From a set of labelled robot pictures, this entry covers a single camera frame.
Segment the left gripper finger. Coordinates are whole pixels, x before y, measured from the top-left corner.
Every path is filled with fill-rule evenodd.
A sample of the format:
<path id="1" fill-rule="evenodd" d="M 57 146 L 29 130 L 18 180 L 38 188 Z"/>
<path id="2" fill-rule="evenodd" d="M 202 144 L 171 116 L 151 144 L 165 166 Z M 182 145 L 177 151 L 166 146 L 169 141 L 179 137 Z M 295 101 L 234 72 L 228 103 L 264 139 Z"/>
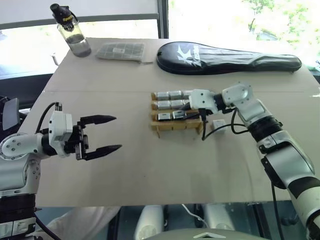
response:
<path id="1" fill-rule="evenodd" d="M 93 159 L 102 158 L 104 156 L 107 156 L 107 155 L 115 152 L 116 150 L 118 150 L 121 147 L 122 147 L 121 144 L 117 144 L 117 145 L 108 145 L 108 146 L 97 148 L 95 151 L 86 153 L 85 160 L 89 161 L 89 160 L 93 160 Z"/>
<path id="2" fill-rule="evenodd" d="M 111 115 L 91 115 L 91 116 L 84 116 L 81 117 L 79 122 L 81 125 L 90 125 L 90 124 L 105 124 L 110 121 L 116 120 L 117 118 Z"/>

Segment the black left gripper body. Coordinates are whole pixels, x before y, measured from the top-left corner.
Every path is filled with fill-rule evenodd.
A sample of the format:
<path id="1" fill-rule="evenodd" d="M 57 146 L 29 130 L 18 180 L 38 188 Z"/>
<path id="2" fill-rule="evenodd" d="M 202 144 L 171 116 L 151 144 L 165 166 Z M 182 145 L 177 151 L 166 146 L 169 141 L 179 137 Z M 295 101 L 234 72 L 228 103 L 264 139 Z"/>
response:
<path id="1" fill-rule="evenodd" d="M 77 160 L 88 161 L 87 149 L 89 148 L 88 136 L 84 134 L 86 126 L 80 121 L 72 127 L 70 138 L 64 142 L 63 150 L 66 154 L 75 154 Z"/>

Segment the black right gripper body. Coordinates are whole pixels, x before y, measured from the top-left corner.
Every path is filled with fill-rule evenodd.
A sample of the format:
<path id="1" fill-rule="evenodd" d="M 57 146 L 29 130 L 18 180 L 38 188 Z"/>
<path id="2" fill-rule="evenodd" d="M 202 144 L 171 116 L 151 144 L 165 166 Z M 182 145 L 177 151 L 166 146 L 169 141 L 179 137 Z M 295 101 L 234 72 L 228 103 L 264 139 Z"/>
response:
<path id="1" fill-rule="evenodd" d="M 200 118 L 197 120 L 202 121 L 203 123 L 207 122 L 207 109 L 205 108 L 199 108 L 199 109 L 195 109 L 194 111 L 190 111 L 187 113 L 199 113 L 200 114 Z"/>

